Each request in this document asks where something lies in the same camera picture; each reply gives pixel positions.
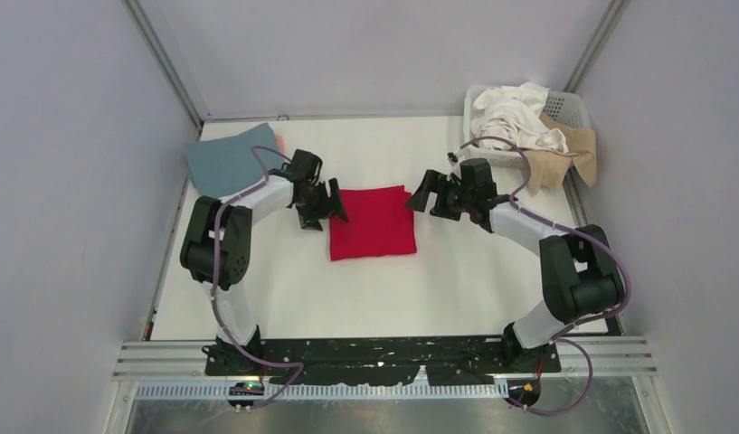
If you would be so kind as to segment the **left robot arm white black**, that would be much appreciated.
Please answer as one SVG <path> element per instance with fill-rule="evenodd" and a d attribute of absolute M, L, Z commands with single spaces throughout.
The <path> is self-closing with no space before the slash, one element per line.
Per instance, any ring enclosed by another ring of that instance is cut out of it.
<path fill-rule="evenodd" d="M 322 159 L 303 149 L 278 168 L 264 169 L 258 183 L 217 199 L 201 196 L 195 203 L 179 254 L 181 266 L 204 286 L 217 337 L 237 354 L 261 366 L 301 372 L 302 363 L 266 361 L 252 346 L 259 327 L 240 286 L 251 264 L 255 224 L 273 213 L 295 209 L 305 231 L 322 231 L 323 221 L 348 219 L 338 181 L 323 181 Z"/>

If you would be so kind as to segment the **red t shirt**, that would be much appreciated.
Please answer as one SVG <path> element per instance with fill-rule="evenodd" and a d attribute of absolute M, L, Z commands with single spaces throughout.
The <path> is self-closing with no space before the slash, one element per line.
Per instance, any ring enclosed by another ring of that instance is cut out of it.
<path fill-rule="evenodd" d="M 417 252 L 412 197 L 402 185 L 364 190 L 343 190 L 341 199 L 348 220 L 334 216 L 329 222 L 329 257 L 333 261 Z"/>

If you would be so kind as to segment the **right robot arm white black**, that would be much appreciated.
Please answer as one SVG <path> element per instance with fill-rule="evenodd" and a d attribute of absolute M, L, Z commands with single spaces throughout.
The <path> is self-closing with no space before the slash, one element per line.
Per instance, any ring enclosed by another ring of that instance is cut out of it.
<path fill-rule="evenodd" d="M 524 361 L 569 326 L 612 311 L 625 300 L 626 288 L 602 228 L 568 228 L 529 215 L 514 196 L 498 192 L 483 158 L 463 161 L 456 174 L 427 171 L 405 206 L 452 221 L 468 215 L 482 230 L 538 257 L 542 299 L 505 327 L 500 355 L 506 363 Z"/>

